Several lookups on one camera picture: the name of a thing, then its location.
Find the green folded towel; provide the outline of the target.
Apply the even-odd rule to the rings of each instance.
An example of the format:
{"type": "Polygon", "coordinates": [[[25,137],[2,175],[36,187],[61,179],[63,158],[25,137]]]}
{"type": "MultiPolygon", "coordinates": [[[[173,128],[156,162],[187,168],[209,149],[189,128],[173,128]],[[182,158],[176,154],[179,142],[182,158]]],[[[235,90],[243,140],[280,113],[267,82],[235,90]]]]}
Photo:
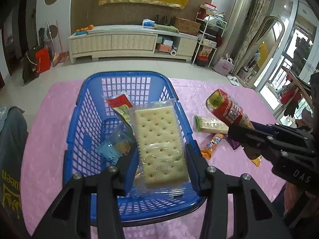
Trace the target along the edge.
{"type": "Polygon", "coordinates": [[[179,33],[178,28],[171,25],[154,24],[154,29],[179,33]]]}

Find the light blue egg-yolk pastry bag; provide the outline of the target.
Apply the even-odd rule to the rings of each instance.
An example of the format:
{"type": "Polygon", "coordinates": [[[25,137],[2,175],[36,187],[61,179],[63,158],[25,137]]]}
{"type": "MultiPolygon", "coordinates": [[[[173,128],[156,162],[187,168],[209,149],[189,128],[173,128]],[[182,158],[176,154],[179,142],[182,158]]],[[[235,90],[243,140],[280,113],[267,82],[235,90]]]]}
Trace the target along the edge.
{"type": "Polygon", "coordinates": [[[135,139],[131,131],[115,129],[97,148],[97,153],[105,157],[111,165],[127,155],[135,139]]]}

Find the red shopping bag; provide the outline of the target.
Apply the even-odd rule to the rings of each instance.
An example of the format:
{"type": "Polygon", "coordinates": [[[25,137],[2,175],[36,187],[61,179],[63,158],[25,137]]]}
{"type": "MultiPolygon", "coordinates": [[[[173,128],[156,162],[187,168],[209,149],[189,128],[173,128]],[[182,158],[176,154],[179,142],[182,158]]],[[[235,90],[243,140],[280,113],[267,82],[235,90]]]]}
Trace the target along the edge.
{"type": "Polygon", "coordinates": [[[45,71],[50,70],[51,60],[47,46],[35,52],[36,59],[36,72],[41,74],[45,71]]]}

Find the white slippers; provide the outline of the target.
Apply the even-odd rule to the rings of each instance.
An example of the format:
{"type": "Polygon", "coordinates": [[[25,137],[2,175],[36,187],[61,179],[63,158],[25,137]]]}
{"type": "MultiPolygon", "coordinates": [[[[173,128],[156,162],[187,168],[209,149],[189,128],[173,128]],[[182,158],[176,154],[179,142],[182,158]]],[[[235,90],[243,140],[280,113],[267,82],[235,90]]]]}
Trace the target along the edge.
{"type": "Polygon", "coordinates": [[[231,75],[227,75],[227,78],[228,78],[230,84],[232,84],[234,86],[239,86],[239,81],[236,77],[231,76],[231,75]]]}

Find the cardboard box on cabinet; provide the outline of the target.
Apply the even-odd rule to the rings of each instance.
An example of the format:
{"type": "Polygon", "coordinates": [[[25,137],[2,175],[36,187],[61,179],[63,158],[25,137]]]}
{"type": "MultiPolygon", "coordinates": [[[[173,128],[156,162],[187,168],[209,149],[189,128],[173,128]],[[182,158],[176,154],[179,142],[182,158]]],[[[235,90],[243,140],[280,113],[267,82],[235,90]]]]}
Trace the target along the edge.
{"type": "Polygon", "coordinates": [[[173,18],[174,27],[176,27],[179,32],[196,36],[200,30],[201,24],[184,18],[174,17],[173,18]]]}

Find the plate of oranges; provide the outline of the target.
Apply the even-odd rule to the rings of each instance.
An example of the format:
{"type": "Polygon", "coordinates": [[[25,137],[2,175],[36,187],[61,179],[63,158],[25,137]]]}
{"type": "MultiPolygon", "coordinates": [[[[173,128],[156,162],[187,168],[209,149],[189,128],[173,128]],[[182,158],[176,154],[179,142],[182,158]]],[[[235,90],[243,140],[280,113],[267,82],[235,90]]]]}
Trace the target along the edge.
{"type": "Polygon", "coordinates": [[[92,30],[94,28],[94,25],[89,25],[88,27],[76,29],[75,35],[84,35],[86,34],[89,30],[92,30]]]}

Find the black bag on floor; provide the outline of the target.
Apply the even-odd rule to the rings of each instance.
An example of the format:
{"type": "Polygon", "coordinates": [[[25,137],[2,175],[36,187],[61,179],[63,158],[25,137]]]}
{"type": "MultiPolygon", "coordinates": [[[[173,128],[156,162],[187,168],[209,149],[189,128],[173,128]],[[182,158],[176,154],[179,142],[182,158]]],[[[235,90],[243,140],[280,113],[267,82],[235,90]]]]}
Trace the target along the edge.
{"type": "Polygon", "coordinates": [[[39,77],[39,73],[37,71],[37,60],[36,60],[36,52],[40,51],[44,46],[35,46],[32,49],[28,50],[23,58],[23,83],[29,83],[34,79],[39,77]]]}

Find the paper towel roll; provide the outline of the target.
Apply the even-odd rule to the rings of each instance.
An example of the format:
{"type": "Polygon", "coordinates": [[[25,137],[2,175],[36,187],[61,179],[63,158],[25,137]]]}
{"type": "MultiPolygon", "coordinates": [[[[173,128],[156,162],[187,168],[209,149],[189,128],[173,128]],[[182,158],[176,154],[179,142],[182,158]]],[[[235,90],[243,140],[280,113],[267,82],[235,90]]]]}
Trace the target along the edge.
{"type": "Polygon", "coordinates": [[[175,56],[177,54],[176,50],[175,49],[171,49],[170,50],[170,55],[171,56],[175,56]]]}

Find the pink quilted table cover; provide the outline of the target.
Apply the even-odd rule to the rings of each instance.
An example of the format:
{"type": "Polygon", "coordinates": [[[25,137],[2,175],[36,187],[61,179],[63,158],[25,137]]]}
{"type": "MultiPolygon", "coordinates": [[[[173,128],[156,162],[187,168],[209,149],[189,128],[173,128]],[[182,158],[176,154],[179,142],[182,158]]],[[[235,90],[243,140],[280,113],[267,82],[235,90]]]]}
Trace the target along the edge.
{"type": "Polygon", "coordinates": [[[168,81],[150,73],[96,74],[84,81],[54,84],[37,113],[25,146],[22,210],[34,234],[54,199],[75,174],[93,176],[128,160],[118,210],[124,224],[169,214],[186,215],[125,228],[126,238],[198,238],[204,208],[187,171],[186,149],[196,155],[210,134],[194,133],[195,115],[211,117],[206,101],[226,96],[231,115],[251,126],[270,127],[274,116],[249,88],[168,81]]]}

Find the pink gift bag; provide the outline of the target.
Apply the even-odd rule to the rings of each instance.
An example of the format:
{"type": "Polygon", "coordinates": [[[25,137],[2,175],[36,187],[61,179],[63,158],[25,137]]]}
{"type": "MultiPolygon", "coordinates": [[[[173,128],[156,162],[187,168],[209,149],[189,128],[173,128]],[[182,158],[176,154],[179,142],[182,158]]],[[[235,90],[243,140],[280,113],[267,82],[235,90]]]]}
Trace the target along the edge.
{"type": "Polygon", "coordinates": [[[226,54],[225,57],[220,57],[220,59],[213,66],[213,70],[223,76],[227,76],[233,70],[233,68],[233,60],[228,54],[226,54]]]}

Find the blue plastic basket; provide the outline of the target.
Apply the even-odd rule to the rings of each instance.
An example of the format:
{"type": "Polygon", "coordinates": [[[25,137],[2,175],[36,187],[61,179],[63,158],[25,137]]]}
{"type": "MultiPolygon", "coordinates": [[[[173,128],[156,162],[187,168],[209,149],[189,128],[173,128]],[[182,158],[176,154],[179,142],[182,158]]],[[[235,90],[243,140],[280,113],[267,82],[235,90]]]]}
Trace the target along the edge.
{"type": "MultiPolygon", "coordinates": [[[[129,128],[107,103],[107,99],[125,94],[133,105],[154,101],[178,100],[172,83],[164,75],[151,71],[112,71],[91,75],[83,82],[76,100],[64,156],[63,182],[74,174],[97,175],[132,148],[129,128]]],[[[152,224],[193,212],[204,203],[191,183],[178,193],[139,193],[137,186],[118,198],[125,227],[152,224]]]]}

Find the clear pack square crackers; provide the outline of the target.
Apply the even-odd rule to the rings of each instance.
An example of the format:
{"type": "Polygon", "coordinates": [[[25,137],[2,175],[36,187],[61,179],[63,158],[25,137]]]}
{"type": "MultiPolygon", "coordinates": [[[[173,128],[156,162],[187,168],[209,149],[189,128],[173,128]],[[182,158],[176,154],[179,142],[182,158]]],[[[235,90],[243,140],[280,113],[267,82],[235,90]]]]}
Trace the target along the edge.
{"type": "Polygon", "coordinates": [[[138,196],[181,197],[187,190],[190,179],[176,103],[169,99],[129,109],[139,153],[138,196]]]}

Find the grey lace-trimmed cloth chair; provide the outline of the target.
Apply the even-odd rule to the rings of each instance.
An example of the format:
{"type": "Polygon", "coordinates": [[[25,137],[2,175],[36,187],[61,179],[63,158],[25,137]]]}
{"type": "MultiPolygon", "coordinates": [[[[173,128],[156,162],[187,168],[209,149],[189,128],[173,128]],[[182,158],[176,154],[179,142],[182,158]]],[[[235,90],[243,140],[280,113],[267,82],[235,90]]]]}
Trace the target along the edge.
{"type": "Polygon", "coordinates": [[[1,207],[14,228],[24,229],[21,166],[28,126],[16,106],[1,107],[1,207]]]}

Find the orange cartoon snack bar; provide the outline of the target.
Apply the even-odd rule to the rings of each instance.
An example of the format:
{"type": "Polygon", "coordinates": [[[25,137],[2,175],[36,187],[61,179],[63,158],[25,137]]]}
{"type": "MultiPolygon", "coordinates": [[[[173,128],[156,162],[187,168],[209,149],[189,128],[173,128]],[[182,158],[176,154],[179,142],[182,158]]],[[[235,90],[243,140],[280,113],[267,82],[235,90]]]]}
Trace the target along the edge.
{"type": "Polygon", "coordinates": [[[210,160],[213,156],[213,152],[215,152],[220,142],[225,138],[225,134],[216,133],[207,143],[206,147],[204,149],[201,149],[202,156],[207,160],[210,160]]]}

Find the green-end wafer cracker pack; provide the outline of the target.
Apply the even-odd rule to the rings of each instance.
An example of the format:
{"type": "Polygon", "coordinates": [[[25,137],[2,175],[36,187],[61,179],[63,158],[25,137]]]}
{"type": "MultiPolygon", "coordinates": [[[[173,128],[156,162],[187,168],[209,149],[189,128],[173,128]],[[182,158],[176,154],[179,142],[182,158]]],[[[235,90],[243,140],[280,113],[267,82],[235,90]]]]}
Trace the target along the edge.
{"type": "Polygon", "coordinates": [[[197,132],[211,134],[227,134],[229,127],[219,119],[195,116],[195,127],[197,132]]]}

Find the arched standing mirror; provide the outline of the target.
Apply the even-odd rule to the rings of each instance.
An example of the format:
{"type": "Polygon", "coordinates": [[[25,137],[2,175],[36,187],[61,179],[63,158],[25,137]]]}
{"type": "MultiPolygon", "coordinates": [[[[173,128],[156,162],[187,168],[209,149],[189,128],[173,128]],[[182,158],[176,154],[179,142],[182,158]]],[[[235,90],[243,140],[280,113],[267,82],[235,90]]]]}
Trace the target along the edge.
{"type": "Polygon", "coordinates": [[[275,54],[285,33],[285,26],[281,19],[266,16],[258,32],[252,39],[235,76],[247,88],[252,88],[255,81],[263,72],[270,59],[275,54]]]}

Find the silver standing air conditioner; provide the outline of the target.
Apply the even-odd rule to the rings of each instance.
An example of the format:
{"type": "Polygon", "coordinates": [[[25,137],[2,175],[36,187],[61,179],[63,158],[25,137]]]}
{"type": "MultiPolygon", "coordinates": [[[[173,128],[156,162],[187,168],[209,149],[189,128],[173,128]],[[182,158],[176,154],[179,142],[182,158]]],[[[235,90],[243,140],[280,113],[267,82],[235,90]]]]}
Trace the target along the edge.
{"type": "Polygon", "coordinates": [[[222,45],[213,56],[212,63],[216,63],[220,57],[231,55],[243,30],[252,0],[212,0],[218,12],[224,13],[227,22],[222,35],[222,45]]]}

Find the dark purple snack packet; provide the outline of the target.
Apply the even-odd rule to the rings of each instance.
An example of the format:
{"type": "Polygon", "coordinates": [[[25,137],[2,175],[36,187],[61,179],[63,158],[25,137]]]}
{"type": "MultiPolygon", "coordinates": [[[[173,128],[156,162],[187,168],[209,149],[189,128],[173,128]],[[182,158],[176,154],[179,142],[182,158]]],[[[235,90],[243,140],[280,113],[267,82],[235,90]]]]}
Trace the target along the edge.
{"type": "Polygon", "coordinates": [[[232,140],[229,137],[226,138],[226,141],[228,142],[228,144],[230,144],[234,151],[241,146],[241,144],[238,141],[232,140]]]}

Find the wooden clothes drying rack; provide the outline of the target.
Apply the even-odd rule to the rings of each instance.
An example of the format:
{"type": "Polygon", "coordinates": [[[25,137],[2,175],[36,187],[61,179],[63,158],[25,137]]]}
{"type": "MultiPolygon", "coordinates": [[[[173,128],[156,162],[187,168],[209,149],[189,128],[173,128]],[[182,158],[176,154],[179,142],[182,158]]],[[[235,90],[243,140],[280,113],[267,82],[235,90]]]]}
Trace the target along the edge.
{"type": "Polygon", "coordinates": [[[302,111],[306,109],[313,113],[311,86],[301,80],[292,70],[281,66],[281,69],[286,73],[285,84],[280,89],[280,107],[275,112],[276,118],[289,117],[292,119],[300,119],[302,111]]]}

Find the cream TV cabinet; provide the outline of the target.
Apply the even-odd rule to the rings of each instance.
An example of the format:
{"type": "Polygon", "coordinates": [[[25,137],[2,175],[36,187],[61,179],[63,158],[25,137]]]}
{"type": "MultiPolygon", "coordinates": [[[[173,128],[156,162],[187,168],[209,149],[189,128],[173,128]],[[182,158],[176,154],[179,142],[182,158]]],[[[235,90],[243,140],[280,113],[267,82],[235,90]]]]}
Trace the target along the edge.
{"type": "Polygon", "coordinates": [[[145,28],[141,25],[96,26],[84,35],[68,38],[72,63],[77,58],[150,57],[191,61],[198,37],[145,28]],[[177,54],[170,55],[175,49],[177,54]]]}

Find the patterned beige curtain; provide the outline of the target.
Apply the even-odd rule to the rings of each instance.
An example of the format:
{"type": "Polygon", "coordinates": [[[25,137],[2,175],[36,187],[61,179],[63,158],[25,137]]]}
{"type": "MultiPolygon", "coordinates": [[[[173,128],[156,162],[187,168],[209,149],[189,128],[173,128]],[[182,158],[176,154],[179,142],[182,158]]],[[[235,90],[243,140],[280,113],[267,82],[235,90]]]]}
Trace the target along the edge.
{"type": "Polygon", "coordinates": [[[270,1],[271,0],[253,0],[252,13],[249,16],[248,29],[245,33],[243,43],[241,44],[239,51],[235,57],[235,68],[233,73],[239,70],[244,64],[244,61],[248,56],[252,40],[258,32],[262,22],[264,21],[264,18],[266,17],[270,6],[270,1]]]}

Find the blue tissue pack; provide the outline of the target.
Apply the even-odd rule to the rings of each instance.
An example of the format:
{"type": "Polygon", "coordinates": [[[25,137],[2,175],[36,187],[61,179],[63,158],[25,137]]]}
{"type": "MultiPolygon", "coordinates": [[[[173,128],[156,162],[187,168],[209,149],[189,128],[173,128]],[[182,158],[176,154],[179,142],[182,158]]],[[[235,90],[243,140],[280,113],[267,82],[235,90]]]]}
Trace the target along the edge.
{"type": "Polygon", "coordinates": [[[155,21],[150,20],[150,19],[144,19],[142,22],[142,27],[145,28],[154,28],[155,26],[155,21]]]}

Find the red yellow snack pouch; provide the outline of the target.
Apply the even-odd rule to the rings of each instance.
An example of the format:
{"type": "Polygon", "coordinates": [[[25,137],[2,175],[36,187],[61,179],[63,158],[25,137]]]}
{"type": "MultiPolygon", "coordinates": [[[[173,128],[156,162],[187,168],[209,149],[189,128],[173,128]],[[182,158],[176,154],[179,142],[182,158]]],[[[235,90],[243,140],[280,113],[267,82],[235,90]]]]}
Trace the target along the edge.
{"type": "Polygon", "coordinates": [[[134,104],[131,102],[126,92],[120,92],[113,97],[104,97],[104,100],[121,121],[126,125],[131,124],[129,109],[134,107],[134,104]]]}

